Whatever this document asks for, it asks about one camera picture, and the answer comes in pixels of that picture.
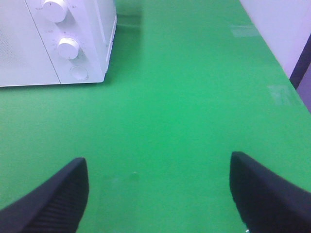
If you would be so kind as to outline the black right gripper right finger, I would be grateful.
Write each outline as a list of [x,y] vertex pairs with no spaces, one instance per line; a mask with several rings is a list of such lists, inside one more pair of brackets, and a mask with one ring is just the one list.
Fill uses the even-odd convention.
[[244,152],[230,158],[229,186],[250,233],[309,233],[311,194]]

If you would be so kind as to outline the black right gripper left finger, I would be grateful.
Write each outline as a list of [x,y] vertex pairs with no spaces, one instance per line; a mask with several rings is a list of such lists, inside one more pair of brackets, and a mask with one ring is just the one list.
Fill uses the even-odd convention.
[[2,233],[74,233],[89,195],[86,159],[75,158],[0,211]]

